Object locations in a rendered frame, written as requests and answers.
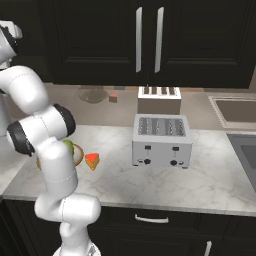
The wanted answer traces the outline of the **wooden salad bowl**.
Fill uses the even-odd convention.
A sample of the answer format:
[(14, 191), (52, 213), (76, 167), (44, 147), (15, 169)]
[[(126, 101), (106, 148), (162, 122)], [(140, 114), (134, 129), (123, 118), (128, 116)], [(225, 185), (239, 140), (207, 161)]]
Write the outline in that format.
[(83, 160), (83, 156), (84, 156), (83, 149), (79, 145), (74, 144), (71, 140), (64, 140), (64, 143), (72, 152), (74, 163), (76, 166), (78, 166)]

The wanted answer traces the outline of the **black base cabinet door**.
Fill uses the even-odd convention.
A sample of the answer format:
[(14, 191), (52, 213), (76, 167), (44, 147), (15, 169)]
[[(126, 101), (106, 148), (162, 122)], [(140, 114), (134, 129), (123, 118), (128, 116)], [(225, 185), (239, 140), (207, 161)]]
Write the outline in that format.
[(256, 256), (256, 237), (190, 234), (189, 256), (204, 256), (207, 241), (212, 241), (209, 256)]

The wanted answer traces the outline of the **silver four-slot toaster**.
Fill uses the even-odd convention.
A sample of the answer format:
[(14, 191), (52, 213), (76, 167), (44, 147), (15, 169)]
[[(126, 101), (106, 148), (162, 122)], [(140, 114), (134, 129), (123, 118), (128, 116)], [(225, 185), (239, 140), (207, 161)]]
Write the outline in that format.
[(188, 168), (192, 145), (185, 115), (135, 115), (132, 137), (134, 166)]

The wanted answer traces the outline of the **black drawer front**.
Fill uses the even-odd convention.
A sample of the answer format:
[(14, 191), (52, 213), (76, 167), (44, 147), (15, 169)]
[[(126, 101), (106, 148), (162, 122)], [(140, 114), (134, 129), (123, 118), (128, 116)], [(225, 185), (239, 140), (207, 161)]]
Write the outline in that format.
[[(146, 223), (135, 220), (135, 214), (146, 218), (169, 218), (167, 224)], [(103, 207), (102, 222), (111, 228), (148, 230), (153, 232), (198, 233), (200, 216), (197, 213), (149, 210), (137, 208)]]

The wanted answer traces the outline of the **grey steel sink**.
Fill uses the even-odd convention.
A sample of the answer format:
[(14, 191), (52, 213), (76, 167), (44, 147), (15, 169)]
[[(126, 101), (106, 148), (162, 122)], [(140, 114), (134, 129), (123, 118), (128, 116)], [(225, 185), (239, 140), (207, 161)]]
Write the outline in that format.
[(228, 134), (227, 137), (256, 192), (256, 135)]

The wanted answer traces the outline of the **black wall cabinet door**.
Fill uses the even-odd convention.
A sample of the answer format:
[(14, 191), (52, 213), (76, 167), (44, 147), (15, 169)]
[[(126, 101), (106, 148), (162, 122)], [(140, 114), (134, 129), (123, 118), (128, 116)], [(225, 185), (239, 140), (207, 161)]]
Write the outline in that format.
[[(157, 11), (164, 7), (160, 72)], [(152, 0), (157, 86), (247, 89), (256, 67), (256, 0)]]
[(36, 0), (52, 82), (135, 86), (146, 83), (145, 47), (136, 73), (136, 10), (143, 0)]

